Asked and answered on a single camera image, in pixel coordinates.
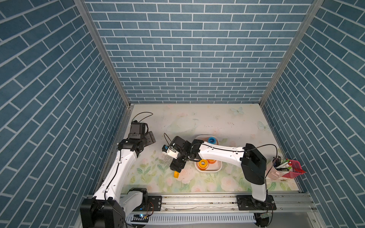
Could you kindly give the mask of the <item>blue tape roll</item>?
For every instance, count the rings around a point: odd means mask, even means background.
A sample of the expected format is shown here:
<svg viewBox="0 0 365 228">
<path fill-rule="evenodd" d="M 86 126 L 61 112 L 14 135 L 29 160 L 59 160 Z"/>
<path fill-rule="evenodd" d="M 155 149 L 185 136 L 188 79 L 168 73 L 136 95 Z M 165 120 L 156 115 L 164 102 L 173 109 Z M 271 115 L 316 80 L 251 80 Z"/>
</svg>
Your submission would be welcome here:
<svg viewBox="0 0 365 228">
<path fill-rule="evenodd" d="M 209 137 L 207 142 L 210 144 L 217 144 L 217 139 L 215 137 Z"/>
</svg>

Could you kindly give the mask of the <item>orange sealing tape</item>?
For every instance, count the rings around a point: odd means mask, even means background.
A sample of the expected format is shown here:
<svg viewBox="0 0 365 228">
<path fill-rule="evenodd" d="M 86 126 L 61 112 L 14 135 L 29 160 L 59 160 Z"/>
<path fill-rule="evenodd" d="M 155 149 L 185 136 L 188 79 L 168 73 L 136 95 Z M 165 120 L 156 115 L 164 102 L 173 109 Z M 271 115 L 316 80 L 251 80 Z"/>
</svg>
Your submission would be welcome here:
<svg viewBox="0 0 365 228">
<path fill-rule="evenodd" d="M 217 162 L 216 160 L 211 160 L 211 159 L 208 159 L 207 161 L 208 161 L 209 164 L 214 164 L 214 163 Z"/>
<path fill-rule="evenodd" d="M 198 169 L 199 170 L 204 171 L 208 168 L 208 166 L 209 166 L 209 162 L 207 160 L 202 159 L 198 162 Z"/>
</svg>

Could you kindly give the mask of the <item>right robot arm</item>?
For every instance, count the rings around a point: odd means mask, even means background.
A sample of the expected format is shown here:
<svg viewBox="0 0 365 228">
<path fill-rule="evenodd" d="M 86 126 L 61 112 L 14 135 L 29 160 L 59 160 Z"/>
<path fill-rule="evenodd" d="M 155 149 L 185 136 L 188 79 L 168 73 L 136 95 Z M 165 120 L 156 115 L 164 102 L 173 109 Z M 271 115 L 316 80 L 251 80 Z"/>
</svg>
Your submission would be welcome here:
<svg viewBox="0 0 365 228">
<path fill-rule="evenodd" d="M 273 196 L 266 185 L 267 159 L 259 151 L 260 146 L 247 143 L 243 147 L 227 147 L 195 139 L 192 142 L 175 137 L 162 147 L 162 152 L 173 158 L 170 169 L 180 173 L 187 162 L 217 160 L 240 167 L 244 178 L 251 184 L 251 195 L 238 195 L 241 211 L 275 211 Z"/>
</svg>

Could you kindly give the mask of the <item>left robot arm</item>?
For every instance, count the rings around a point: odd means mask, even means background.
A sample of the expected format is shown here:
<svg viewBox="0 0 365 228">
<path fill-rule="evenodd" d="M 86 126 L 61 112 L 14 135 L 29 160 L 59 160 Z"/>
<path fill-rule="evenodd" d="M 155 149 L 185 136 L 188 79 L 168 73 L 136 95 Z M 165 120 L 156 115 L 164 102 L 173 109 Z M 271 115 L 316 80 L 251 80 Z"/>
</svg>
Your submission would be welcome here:
<svg viewBox="0 0 365 228">
<path fill-rule="evenodd" d="M 90 199 L 80 205 L 85 228 L 126 228 L 127 216 L 134 210 L 148 211 L 153 204 L 146 188 L 132 188 L 120 197 L 129 170 L 145 147 L 155 143 L 146 123 L 131 122 L 129 135 L 117 145 L 117 155 L 105 180 Z"/>
</svg>

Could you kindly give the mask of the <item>white storage box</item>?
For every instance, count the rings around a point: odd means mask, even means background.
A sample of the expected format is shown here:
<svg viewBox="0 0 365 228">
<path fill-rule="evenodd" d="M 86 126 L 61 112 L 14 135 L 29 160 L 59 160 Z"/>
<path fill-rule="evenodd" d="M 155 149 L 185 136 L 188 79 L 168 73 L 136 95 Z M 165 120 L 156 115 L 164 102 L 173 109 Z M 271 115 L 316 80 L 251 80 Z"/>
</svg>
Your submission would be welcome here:
<svg viewBox="0 0 365 228">
<path fill-rule="evenodd" d="M 203 140 L 203 141 L 207 142 L 209 137 L 213 137 L 213 136 L 211 136 L 211 135 L 200 135 L 200 136 L 197 136 L 196 139 L 197 140 Z M 201 173 L 216 173 L 216 172 L 219 172 L 222 169 L 222 162 L 217 160 L 216 163 L 209 164 L 208 168 L 204 171 L 198 169 L 198 163 L 195 163 L 195 167 Z"/>
</svg>

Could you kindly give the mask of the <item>pink pen cup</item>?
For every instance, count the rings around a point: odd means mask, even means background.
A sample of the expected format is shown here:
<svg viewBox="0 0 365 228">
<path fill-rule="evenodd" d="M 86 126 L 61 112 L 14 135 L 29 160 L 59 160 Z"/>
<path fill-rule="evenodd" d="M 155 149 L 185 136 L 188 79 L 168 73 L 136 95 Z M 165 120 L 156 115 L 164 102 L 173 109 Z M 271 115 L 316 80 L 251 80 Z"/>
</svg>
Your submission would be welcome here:
<svg viewBox="0 0 365 228">
<path fill-rule="evenodd" d="M 272 161 L 267 164 L 266 178 L 276 180 L 291 170 L 289 159 L 283 159 L 280 156 L 273 157 Z"/>
</svg>

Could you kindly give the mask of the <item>pink basket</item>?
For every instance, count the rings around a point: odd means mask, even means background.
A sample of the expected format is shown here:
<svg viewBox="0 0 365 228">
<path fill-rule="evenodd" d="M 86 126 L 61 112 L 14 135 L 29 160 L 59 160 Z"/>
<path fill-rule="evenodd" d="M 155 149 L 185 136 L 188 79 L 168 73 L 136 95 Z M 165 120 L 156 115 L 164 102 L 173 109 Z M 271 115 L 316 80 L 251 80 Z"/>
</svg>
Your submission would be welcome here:
<svg viewBox="0 0 365 228">
<path fill-rule="evenodd" d="M 282 176 L 283 178 L 294 179 L 294 178 L 306 173 L 306 171 L 304 171 L 302 169 L 299 161 L 290 160 L 289 164 L 290 164 L 291 170 L 287 174 L 283 175 Z"/>
</svg>

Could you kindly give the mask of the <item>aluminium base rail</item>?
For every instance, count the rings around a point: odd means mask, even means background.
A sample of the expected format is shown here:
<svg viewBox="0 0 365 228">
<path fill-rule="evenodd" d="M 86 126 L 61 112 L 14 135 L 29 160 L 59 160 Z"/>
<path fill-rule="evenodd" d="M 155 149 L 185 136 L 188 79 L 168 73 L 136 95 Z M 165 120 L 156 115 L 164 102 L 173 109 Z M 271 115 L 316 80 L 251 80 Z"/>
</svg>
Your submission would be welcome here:
<svg viewBox="0 0 365 228">
<path fill-rule="evenodd" d="M 234 212 L 315 212 L 317 209 L 307 193 L 275 193 L 267 195 L 265 201 L 254 199 L 248 193 L 174 193 L 148 194 L 134 190 L 123 195 L 119 200 L 85 199 L 80 212 L 85 217 L 86 210 L 92 215 L 101 213 L 103 209 L 112 210 L 117 215 L 136 216 L 158 213 L 234 213 Z"/>
</svg>

